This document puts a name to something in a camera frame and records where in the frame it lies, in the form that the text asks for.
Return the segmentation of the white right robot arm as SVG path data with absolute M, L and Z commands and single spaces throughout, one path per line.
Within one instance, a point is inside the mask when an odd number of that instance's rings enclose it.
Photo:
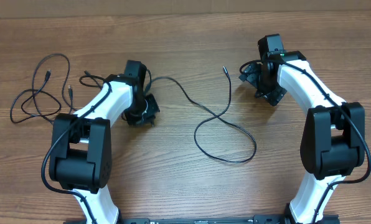
M 365 141 L 365 110 L 358 103 L 348 103 L 334 94 L 314 74 L 306 57 L 299 51 L 284 49 L 279 34 L 266 35 L 258 41 L 260 59 L 240 67 L 240 80 L 256 88 L 255 98 L 276 106 L 289 93 L 306 115 L 300 145 L 305 175 L 296 196 L 282 215 L 255 215 L 255 223 L 339 223 L 337 215 L 323 211 L 338 185 L 371 155 Z

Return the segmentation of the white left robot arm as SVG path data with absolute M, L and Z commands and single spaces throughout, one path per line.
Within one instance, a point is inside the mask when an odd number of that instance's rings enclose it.
M 73 114 L 60 113 L 54 120 L 42 180 L 58 182 L 60 189 L 47 188 L 77 199 L 86 216 L 84 223 L 123 222 L 108 189 L 111 127 L 121 116 L 130 126 L 153 124 L 159 107 L 153 95 L 144 92 L 147 74 L 140 61 L 128 60 L 124 73 L 104 79 L 89 104 Z

